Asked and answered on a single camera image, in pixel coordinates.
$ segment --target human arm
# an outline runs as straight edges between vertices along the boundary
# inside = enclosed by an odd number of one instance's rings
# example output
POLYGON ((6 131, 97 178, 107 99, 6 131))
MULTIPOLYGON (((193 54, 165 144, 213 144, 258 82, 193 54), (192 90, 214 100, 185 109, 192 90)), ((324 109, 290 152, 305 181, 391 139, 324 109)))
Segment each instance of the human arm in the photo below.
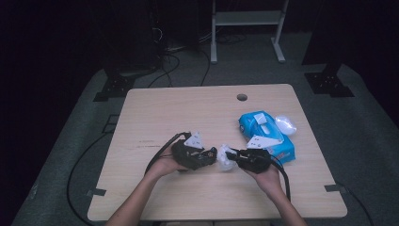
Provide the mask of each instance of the human arm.
POLYGON ((307 225, 305 220, 299 215, 295 207, 284 194, 279 181, 279 171, 275 166, 271 165, 267 171, 258 174, 248 170, 245 170, 245 172, 255 179, 259 188, 276 205, 284 225, 307 225))
POLYGON ((106 222, 106 226, 136 226, 138 224, 144 207, 146 206, 152 190, 158 180, 161 177, 174 172, 175 170, 186 170, 186 168, 180 166, 171 156, 169 156, 170 154, 171 149, 167 148, 162 153, 161 157, 153 163, 149 171, 138 183, 135 190, 106 222))

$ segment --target dark background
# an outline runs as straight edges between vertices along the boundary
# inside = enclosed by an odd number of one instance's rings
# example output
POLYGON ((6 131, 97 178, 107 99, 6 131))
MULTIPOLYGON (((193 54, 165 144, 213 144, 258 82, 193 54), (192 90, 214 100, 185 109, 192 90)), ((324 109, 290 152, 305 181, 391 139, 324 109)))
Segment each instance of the dark background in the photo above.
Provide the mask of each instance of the dark background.
MULTIPOLYGON (((275 7, 253 0, 236 9, 275 7)), ((337 57, 398 124, 398 10, 393 0, 292 0, 283 32, 313 31, 304 64, 337 57)), ((1 222, 12 222, 92 75, 157 64, 150 24, 193 43, 210 32, 211 1, 1 1, 1 222)))

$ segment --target gray carpet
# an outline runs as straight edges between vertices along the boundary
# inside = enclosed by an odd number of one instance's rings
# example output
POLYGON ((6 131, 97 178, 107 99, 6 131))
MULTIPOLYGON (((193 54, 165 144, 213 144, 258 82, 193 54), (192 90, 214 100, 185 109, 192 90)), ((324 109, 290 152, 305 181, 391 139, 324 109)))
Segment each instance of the gray carpet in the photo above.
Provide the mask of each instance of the gray carpet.
MULTIPOLYGON (((344 65, 338 76, 355 97, 313 94, 304 73, 320 72, 324 65, 301 65, 310 36, 308 33, 282 34, 280 45, 287 60, 284 64, 277 62, 269 34, 250 35, 234 45, 218 45, 218 63, 211 65, 203 86, 292 85, 334 179, 361 200, 375 225, 396 225, 399 222, 399 130, 361 77, 344 65)), ((209 44, 201 48, 210 55, 209 44)), ((180 65, 170 73, 172 86, 199 86, 208 66, 205 54, 182 51, 174 56, 179 58, 180 65)), ((176 63, 175 58, 166 57, 165 69, 173 68, 176 63)), ((159 70, 138 78, 135 88, 146 88, 162 73, 159 70)), ((103 135, 109 115, 121 111, 123 98, 92 102, 105 80, 103 71, 93 75, 13 225, 85 225, 68 205, 67 184, 79 156, 103 135)), ((165 76, 152 85, 153 88, 168 86, 165 76)), ((112 130, 113 126, 109 124, 105 130, 112 130)), ((105 135, 90 147, 72 175, 71 202, 77 214, 85 219, 90 204, 88 191, 96 186, 111 138, 111 134, 105 135)), ((353 196, 344 193, 343 199, 348 208, 346 217, 307 218, 309 225, 370 225, 353 196)), ((278 219, 272 222, 281 224, 278 219)))

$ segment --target human hand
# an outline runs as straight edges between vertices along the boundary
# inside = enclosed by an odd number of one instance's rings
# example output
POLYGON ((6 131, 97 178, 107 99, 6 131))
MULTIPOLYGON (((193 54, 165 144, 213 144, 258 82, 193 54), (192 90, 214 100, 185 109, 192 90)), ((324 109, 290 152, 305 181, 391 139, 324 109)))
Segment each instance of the human hand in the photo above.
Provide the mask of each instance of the human hand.
POLYGON ((188 170, 187 168, 179 165, 172 155, 171 146, 167 147, 159 156, 159 158, 152 164, 146 176, 154 178, 161 178, 165 175, 171 174, 176 170, 188 170))
POLYGON ((275 166, 270 165, 269 169, 258 174, 245 169, 243 169, 243 171, 255 179, 259 188, 266 193, 269 198, 281 194, 284 195, 279 181, 279 170, 275 166))

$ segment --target table top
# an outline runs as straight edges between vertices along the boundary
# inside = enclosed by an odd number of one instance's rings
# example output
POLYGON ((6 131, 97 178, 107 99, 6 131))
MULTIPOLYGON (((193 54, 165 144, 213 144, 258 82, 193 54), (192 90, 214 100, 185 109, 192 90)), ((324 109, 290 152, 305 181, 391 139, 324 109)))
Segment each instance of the table top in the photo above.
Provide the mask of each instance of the table top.
MULTIPOLYGON (((288 116, 297 132, 290 136, 296 160, 284 164, 292 203, 303 218, 340 218, 347 213, 308 120, 290 85, 248 85, 132 89, 104 162, 98 189, 88 209, 91 220, 107 220, 142 179, 156 152, 174 135, 200 132, 205 149, 228 144, 245 149, 241 115, 264 110, 288 116), (237 95, 245 94, 240 101, 237 95)), ((274 204, 241 169, 221 171, 217 162, 189 172, 174 172, 156 185, 143 220, 280 218, 274 204)))

